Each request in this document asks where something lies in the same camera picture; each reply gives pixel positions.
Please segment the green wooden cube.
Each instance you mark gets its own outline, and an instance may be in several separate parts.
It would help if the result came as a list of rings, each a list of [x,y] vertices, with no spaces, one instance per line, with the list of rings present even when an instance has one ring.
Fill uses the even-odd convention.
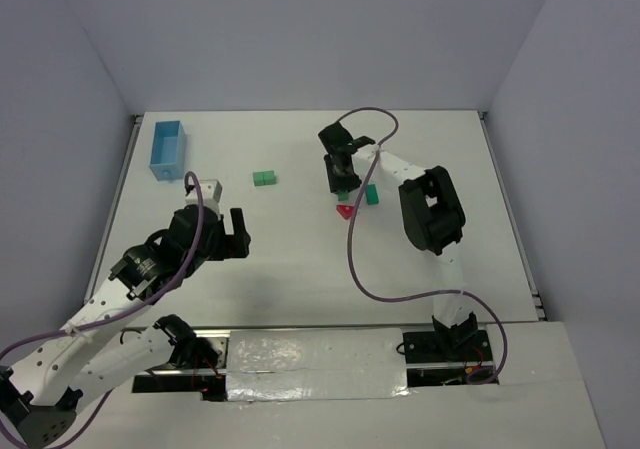
[[[277,176],[273,170],[263,172],[263,183],[265,185],[275,185],[277,183]]]
[[[255,187],[265,186],[267,184],[266,173],[264,171],[254,172],[253,182]]]

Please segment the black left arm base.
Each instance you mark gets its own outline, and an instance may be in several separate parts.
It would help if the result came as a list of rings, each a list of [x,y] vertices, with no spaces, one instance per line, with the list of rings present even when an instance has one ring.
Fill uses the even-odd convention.
[[[177,315],[159,318],[133,336],[121,335],[120,348],[127,361],[135,361],[141,370],[211,369],[217,372],[221,352]]]

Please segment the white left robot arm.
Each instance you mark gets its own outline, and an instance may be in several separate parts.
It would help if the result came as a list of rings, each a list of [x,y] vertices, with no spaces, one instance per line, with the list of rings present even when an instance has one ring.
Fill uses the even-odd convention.
[[[156,366],[214,370],[220,352],[175,314],[133,338],[109,343],[203,263],[244,259],[251,237],[241,209],[233,231],[209,208],[177,210],[168,228],[127,249],[89,302],[62,329],[32,337],[36,349],[1,369],[2,434],[18,448],[63,447],[61,437],[93,401]]]

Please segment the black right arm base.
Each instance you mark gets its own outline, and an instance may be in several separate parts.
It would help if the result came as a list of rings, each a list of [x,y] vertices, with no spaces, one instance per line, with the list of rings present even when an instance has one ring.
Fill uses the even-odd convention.
[[[493,360],[487,332],[479,328],[474,314],[451,327],[436,319],[432,322],[431,330],[402,335],[396,352],[403,355],[408,364],[448,362],[472,367]]]

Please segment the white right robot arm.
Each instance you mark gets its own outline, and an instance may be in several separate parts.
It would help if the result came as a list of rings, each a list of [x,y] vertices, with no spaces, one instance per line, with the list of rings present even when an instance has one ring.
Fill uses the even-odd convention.
[[[366,197],[374,173],[397,188],[402,226],[411,245],[428,254],[437,268],[442,287],[412,296],[377,296],[364,288],[355,271],[353,237],[355,217],[347,233],[347,264],[356,287],[367,297],[383,303],[400,303],[433,297],[434,345],[448,360],[464,355],[478,332],[477,317],[468,302],[459,260],[466,215],[449,172],[442,166],[427,169],[403,160],[381,148],[368,136],[355,138],[339,122],[318,134],[326,154],[324,163],[330,192],[356,192],[356,201]]]

